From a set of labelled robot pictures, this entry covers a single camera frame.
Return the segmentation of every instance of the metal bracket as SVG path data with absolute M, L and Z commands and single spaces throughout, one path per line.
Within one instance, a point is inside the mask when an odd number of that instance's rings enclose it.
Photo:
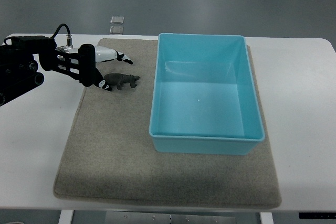
M 110 34 L 113 35 L 122 35 L 123 32 L 124 32 L 123 26 L 111 26 L 110 28 Z

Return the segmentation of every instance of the black cable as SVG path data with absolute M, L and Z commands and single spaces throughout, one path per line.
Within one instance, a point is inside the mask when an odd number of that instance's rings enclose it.
M 65 28 L 67 29 L 67 33 L 68 33 L 69 35 L 71 34 L 71 33 L 70 33 L 70 29 L 69 29 L 69 27 L 68 27 L 67 24 L 60 24 L 60 25 L 57 27 L 57 29 L 56 29 L 56 31 L 54 32 L 54 34 L 51 36 L 51 38 L 55 38 L 56 35 L 58 34 L 58 32 L 60 31 L 60 29 L 61 29 L 62 27 L 65 27 Z
M 8 44 L 7 44 L 6 41 L 8 41 L 9 39 L 11 39 L 11 37 L 8 37 L 8 38 L 5 38 L 5 39 L 4 39 L 4 43 L 5 43 L 5 45 L 7 45 L 7 46 L 8 46 Z

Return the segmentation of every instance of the white table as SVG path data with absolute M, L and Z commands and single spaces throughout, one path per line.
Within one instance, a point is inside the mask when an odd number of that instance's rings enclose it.
M 57 45 L 64 45 L 65 38 L 58 35 Z M 101 38 L 158 37 L 72 38 L 79 47 L 96 45 Z M 282 196 L 280 207 L 271 211 L 336 211 L 335 51 L 324 39 L 246 41 L 251 47 Z M 45 75 L 42 86 L 0 107 L 0 208 L 204 210 L 133 208 L 55 198 L 53 183 L 83 86 L 68 76 L 39 71 Z

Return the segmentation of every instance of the animal figurine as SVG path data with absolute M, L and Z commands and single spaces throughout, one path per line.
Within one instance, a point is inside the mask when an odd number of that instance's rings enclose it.
M 138 81 L 140 77 L 122 73 L 109 73 L 104 76 L 104 79 L 108 85 L 117 86 L 117 89 L 121 90 L 124 83 L 129 83 L 131 88 L 135 88 L 137 86 L 135 81 Z

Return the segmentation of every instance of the light blue plastic bin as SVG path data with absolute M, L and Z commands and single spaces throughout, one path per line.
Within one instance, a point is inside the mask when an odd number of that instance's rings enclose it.
M 157 56 L 157 151 L 245 155 L 264 140 L 244 37 L 160 34 Z

